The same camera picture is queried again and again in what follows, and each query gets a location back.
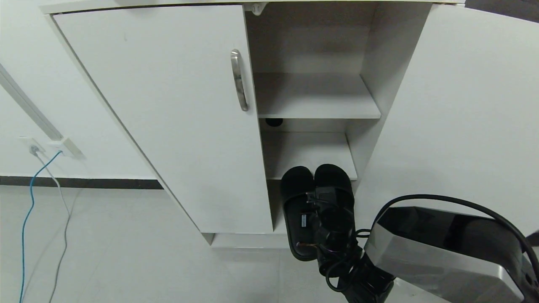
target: cabinet top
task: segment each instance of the cabinet top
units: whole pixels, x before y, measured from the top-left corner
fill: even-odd
[[[304,2],[305,0],[269,0],[268,2]],[[369,0],[341,0],[341,1],[369,1]],[[379,2],[436,2],[436,3],[465,3],[466,0],[377,0]],[[210,4],[210,3],[249,3],[261,2],[259,0],[41,0],[40,9],[42,13],[55,14],[64,12],[78,12],[100,9],[132,8],[136,6],[160,6],[160,5],[186,5],[186,4]]]

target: black baseboard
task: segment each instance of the black baseboard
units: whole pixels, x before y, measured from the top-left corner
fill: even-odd
[[[0,185],[30,186],[32,177],[2,177]],[[163,189],[157,180],[141,179],[78,179],[57,178],[61,187],[71,188],[104,188],[104,189]],[[33,183],[39,187],[56,187],[51,178],[37,177]]]

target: electrical socket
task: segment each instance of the electrical socket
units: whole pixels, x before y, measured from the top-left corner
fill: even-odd
[[[78,149],[75,143],[73,143],[73,141],[71,141],[69,138],[63,138],[60,141],[51,141],[47,145],[50,146],[56,153],[61,151],[62,155],[64,156],[75,159],[84,158],[84,155],[80,149]]]
[[[45,149],[39,145],[39,143],[36,141],[36,139],[32,137],[19,137],[19,140],[21,141],[24,146],[27,147],[27,150],[30,151],[31,146],[36,146],[41,153],[45,152]]]

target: cabinet door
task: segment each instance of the cabinet door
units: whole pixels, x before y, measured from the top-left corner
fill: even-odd
[[[272,231],[241,5],[104,10],[54,20],[200,231]],[[232,74],[234,49],[241,54],[246,112]]]
[[[434,5],[357,189],[356,225],[397,196],[440,194],[528,235],[539,229],[538,182],[539,24]]]

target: cabinet shelf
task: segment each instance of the cabinet shelf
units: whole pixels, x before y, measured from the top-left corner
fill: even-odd
[[[361,77],[345,73],[256,73],[259,118],[379,119]]]
[[[343,133],[270,133],[262,134],[264,167],[268,180],[280,180],[286,171],[305,166],[312,173],[326,163],[342,168],[351,180],[357,173]]]

